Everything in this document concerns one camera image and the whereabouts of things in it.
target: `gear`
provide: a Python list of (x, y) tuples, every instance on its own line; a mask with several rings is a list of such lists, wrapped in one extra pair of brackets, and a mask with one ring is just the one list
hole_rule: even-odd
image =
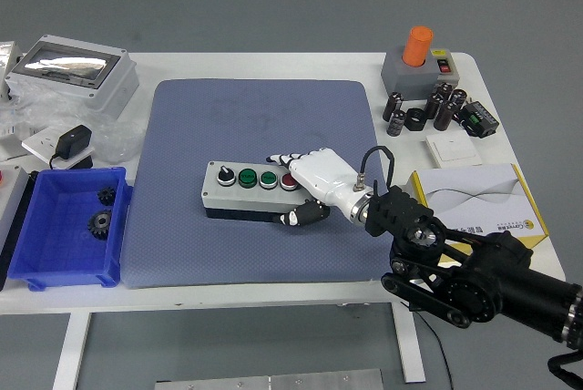
[(98, 240), (106, 240), (111, 224), (111, 210), (101, 210), (89, 220), (87, 227), (91, 234)]
[(113, 187), (105, 187), (97, 192), (97, 198), (105, 206), (113, 205), (116, 201), (116, 190)]

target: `push button box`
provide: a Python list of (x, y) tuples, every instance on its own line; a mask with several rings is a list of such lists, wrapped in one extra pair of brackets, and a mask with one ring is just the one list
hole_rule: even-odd
[(211, 218), (272, 221), (312, 195), (284, 167), (213, 160), (207, 165), (201, 198)]

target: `gray mat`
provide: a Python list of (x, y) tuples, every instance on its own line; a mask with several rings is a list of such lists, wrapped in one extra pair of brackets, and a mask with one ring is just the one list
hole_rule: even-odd
[[(349, 81), (192, 79), (154, 97), (121, 255), (129, 287), (349, 282), (388, 271), (391, 237), (372, 238), (339, 210), (320, 223), (209, 219), (207, 162), (262, 163), (329, 147), (354, 168), (376, 145), (364, 88)], [(384, 181), (377, 153), (367, 182)]]

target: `blue plastic bin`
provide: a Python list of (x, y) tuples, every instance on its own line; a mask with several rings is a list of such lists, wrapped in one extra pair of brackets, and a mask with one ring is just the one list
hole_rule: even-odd
[[(97, 192), (116, 189), (113, 206), (104, 206)], [(15, 254), (8, 269), (28, 289), (119, 283), (119, 254), (132, 188), (126, 169), (51, 169), (38, 174)], [(87, 225), (101, 210), (111, 210), (106, 240), (95, 238)]]

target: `orange cap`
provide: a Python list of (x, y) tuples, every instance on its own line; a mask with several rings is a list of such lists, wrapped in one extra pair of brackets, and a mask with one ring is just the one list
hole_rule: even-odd
[(404, 46), (403, 61), (409, 67), (420, 67), (431, 46), (434, 32), (429, 27), (415, 26), (409, 33), (407, 45)]

